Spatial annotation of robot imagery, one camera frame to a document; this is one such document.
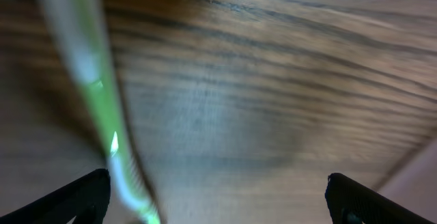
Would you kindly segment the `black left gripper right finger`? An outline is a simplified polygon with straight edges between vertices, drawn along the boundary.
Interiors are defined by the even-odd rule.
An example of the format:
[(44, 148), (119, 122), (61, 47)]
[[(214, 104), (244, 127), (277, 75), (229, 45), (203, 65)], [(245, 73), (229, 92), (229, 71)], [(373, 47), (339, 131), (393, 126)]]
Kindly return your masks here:
[(328, 176), (325, 199), (333, 224), (432, 224), (341, 173)]

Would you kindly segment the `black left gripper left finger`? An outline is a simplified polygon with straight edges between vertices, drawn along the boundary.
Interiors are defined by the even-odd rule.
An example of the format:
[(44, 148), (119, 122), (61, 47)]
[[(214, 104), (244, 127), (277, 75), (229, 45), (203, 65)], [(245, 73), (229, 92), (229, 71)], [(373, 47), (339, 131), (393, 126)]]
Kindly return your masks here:
[(107, 169), (97, 169), (1, 217), (1, 224), (102, 224), (111, 198)]

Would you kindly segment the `green white toothbrush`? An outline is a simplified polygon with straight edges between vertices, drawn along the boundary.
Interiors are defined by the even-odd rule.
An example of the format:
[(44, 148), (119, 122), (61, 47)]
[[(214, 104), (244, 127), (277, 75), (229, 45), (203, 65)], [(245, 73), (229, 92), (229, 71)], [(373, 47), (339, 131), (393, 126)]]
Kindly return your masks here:
[(128, 137), (101, 0), (40, 0), (40, 4), (96, 127), (120, 201), (143, 223), (162, 224)]

